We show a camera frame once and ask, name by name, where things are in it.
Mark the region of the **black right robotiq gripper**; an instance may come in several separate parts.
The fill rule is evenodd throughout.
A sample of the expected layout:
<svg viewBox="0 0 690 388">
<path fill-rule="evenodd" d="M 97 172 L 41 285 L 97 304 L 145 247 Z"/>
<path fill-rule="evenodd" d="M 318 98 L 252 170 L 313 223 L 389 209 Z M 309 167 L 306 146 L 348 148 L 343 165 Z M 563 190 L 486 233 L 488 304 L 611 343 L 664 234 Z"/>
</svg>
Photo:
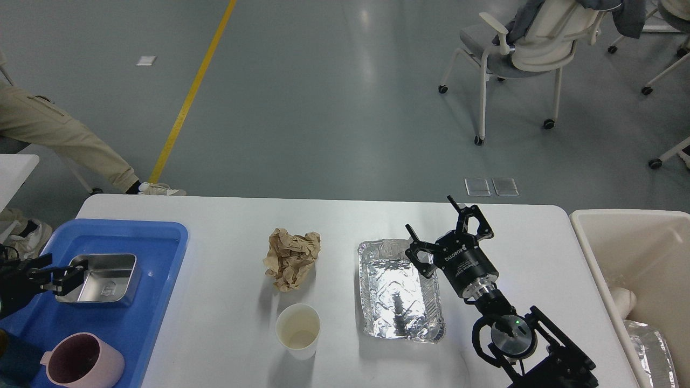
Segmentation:
<svg viewBox="0 0 690 388">
<path fill-rule="evenodd" d="M 458 213 L 453 231 L 431 243 L 419 239 L 406 224 L 412 240 L 405 255 L 424 278 L 431 279 L 440 268 L 460 298 L 477 300 L 497 289 L 499 272 L 479 245 L 479 241 L 494 238 L 495 233 L 477 205 L 461 207 L 452 196 L 447 200 Z M 477 222 L 475 231 L 470 230 L 470 221 Z"/>
</svg>

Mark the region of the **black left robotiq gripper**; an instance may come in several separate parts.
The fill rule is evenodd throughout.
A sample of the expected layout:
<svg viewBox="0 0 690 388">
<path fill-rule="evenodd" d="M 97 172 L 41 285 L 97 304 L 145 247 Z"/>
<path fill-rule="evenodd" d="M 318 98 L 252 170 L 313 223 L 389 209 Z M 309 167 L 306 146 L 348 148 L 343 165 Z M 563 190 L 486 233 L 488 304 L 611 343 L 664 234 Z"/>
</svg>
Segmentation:
<svg viewBox="0 0 690 388">
<path fill-rule="evenodd" d="M 1 265 L 1 318 L 24 309 L 33 299 L 33 284 L 42 292 L 66 296 L 85 282 L 88 260 L 67 267 L 50 267 L 52 254 L 32 259 L 13 259 Z"/>
</svg>

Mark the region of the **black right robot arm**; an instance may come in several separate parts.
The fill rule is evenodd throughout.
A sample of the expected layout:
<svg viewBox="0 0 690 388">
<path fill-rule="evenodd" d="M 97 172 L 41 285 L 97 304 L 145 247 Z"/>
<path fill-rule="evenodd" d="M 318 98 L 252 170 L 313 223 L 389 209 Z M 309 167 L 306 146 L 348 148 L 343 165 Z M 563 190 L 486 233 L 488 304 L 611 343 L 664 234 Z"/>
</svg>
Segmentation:
<svg viewBox="0 0 690 388">
<path fill-rule="evenodd" d="M 407 224 L 405 255 L 427 279 L 441 270 L 464 303 L 480 312 L 472 327 L 475 353 L 502 369 L 512 387 L 597 387 L 596 364 L 577 344 L 538 307 L 519 315 L 498 289 L 499 271 L 480 247 L 494 236 L 480 208 L 447 199 L 458 214 L 455 228 L 429 242 Z"/>
</svg>

